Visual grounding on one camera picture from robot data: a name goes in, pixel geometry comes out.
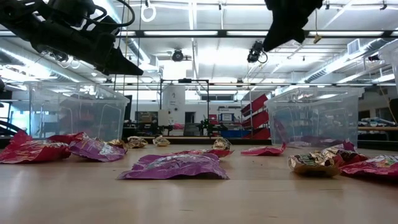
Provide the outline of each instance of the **clear plastic bin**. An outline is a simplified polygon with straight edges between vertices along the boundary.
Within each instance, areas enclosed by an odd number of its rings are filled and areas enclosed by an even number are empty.
[[[29,91],[29,127],[33,138],[85,132],[105,141],[120,139],[129,100],[87,83],[24,83]]]
[[[296,88],[266,102],[273,144],[357,146],[358,97],[362,88]]]

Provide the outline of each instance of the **security camera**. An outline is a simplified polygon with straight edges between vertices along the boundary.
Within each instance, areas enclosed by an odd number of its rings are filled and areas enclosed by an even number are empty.
[[[182,51],[179,49],[174,50],[172,60],[174,62],[181,62],[183,59],[184,59],[184,54],[182,53]]]

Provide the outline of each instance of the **wall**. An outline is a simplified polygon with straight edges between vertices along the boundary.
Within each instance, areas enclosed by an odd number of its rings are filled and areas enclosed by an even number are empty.
[[[388,94],[386,98],[382,95],[379,95],[376,91],[365,91],[364,99],[359,100],[358,110],[366,111],[369,110],[371,117],[376,117],[376,109],[388,107],[388,98],[395,99],[398,98],[397,88],[396,87],[388,87]]]
[[[219,114],[218,107],[219,106],[241,106],[241,103],[210,103],[210,114]],[[135,112],[137,105],[135,103],[132,104],[131,106],[131,116],[130,119],[134,120],[135,117]],[[142,102],[138,104],[138,111],[158,111],[159,110],[159,104],[158,103],[146,103]],[[192,102],[186,102],[185,105],[185,112],[196,112],[195,114],[195,122],[200,123],[201,120],[204,119],[203,116],[207,117],[207,103],[206,102],[200,102],[200,103],[192,103]],[[233,113],[235,117],[240,117],[241,116],[241,110],[240,109],[228,109],[225,111],[223,109],[222,112],[220,113]]]

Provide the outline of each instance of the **ceiling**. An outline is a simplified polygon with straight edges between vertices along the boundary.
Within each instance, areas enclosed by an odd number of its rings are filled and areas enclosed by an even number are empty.
[[[123,13],[123,6],[118,1],[109,1],[119,18],[127,17],[127,10]],[[145,7],[145,1],[126,0],[132,6],[136,20],[127,30],[264,30],[272,24],[272,12],[265,7],[264,0],[221,0],[222,8],[219,10],[219,0],[152,0],[150,3],[156,8],[156,15],[150,22],[141,19],[141,4]],[[329,0],[329,10],[323,6],[308,18],[309,22],[305,30],[394,30],[398,28],[398,1],[384,1],[388,7],[380,10],[383,1],[378,0]],[[146,17],[151,16],[151,10],[145,10]],[[15,37],[3,37],[7,42],[13,43],[22,50],[37,54],[25,42]],[[237,78],[243,78],[245,82],[297,82],[295,74],[308,74],[309,71],[323,66],[329,60],[343,54],[347,50],[347,44],[354,39],[324,38],[317,44],[313,39],[307,39],[300,47],[299,43],[290,41],[268,53],[268,62],[259,65],[258,63],[248,64],[246,58],[249,49],[258,38],[141,38],[134,39],[140,48],[147,55],[159,59],[161,68],[169,67],[170,52],[174,49],[182,49],[183,54],[189,58],[193,56],[193,41],[197,46],[197,76],[196,78],[209,79],[211,82],[236,82]],[[132,55],[131,49],[120,41],[120,48],[127,57]],[[187,77],[193,77],[192,63],[187,64]],[[371,70],[373,62],[363,60],[363,57],[356,58],[344,67],[336,69],[328,75],[330,79],[324,82],[336,82],[333,75],[348,77],[363,70]],[[66,68],[69,72],[84,77],[85,80],[103,83],[107,76],[95,71],[94,67],[80,62],[78,68]],[[377,71],[371,74],[378,76]],[[149,83],[159,80],[158,72],[146,72],[139,82]],[[118,75],[116,83],[136,82],[135,77],[125,78]]]

